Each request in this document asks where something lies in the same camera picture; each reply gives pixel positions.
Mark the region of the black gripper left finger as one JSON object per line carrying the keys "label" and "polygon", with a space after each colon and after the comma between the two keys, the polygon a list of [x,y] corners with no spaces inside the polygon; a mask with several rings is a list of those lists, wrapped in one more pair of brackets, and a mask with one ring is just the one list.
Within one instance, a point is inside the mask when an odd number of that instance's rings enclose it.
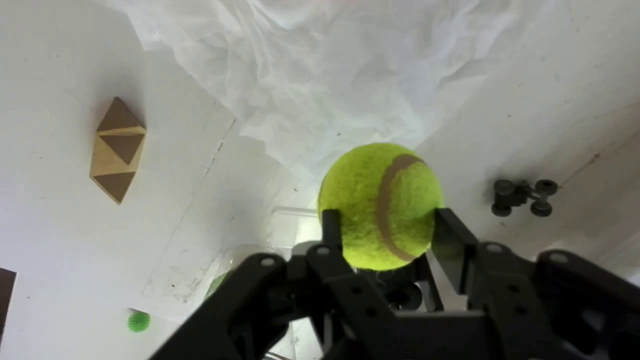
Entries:
{"label": "black gripper left finger", "polygon": [[342,218],[321,212],[321,243],[284,260],[248,256],[150,360],[261,360],[308,319],[321,360],[400,360],[401,326],[377,288],[342,259]]}

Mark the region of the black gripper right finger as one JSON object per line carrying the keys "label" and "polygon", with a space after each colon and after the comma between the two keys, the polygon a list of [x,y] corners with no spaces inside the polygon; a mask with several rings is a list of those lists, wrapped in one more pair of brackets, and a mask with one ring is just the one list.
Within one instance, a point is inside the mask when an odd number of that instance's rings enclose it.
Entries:
{"label": "black gripper right finger", "polygon": [[567,252],[523,260],[448,208],[431,252],[468,305],[417,319],[415,360],[640,360],[640,288]]}

